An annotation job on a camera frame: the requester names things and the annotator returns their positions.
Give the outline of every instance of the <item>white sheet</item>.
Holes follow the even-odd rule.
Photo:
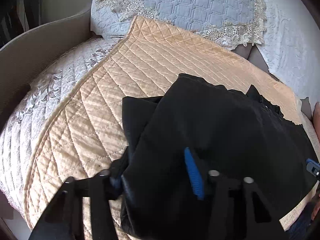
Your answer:
[[[270,73],[300,99],[309,97],[313,112],[320,101],[320,30],[301,0],[265,2],[265,44],[257,47]]]

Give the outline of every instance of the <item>black cloth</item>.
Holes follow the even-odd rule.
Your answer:
[[[192,192],[186,147],[229,178],[252,177],[279,219],[316,183],[306,171],[306,159],[317,158],[303,126],[254,86],[245,95],[180,74],[163,97],[123,98],[123,127],[121,224],[142,239],[206,237],[212,200]]]
[[[309,202],[298,219],[290,226],[286,231],[290,240],[302,240],[305,239],[308,228],[312,222],[311,215],[316,203]]]

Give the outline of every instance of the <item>gray sofa armrest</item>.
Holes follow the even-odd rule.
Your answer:
[[[31,29],[3,46],[0,49],[1,119],[16,93],[61,54],[90,35],[90,7],[87,7],[74,16]]]

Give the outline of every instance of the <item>finger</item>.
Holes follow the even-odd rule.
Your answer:
[[[313,212],[312,212],[312,214],[311,214],[311,219],[312,219],[312,220],[315,219],[315,217],[316,217],[319,209],[320,209],[320,202],[317,202],[317,204],[316,204],[316,206],[314,207]]]

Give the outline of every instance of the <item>light blue quilted pillow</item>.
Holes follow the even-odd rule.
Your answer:
[[[263,43],[264,7],[263,0],[93,0],[91,29],[104,38],[125,35],[138,14],[234,49]]]

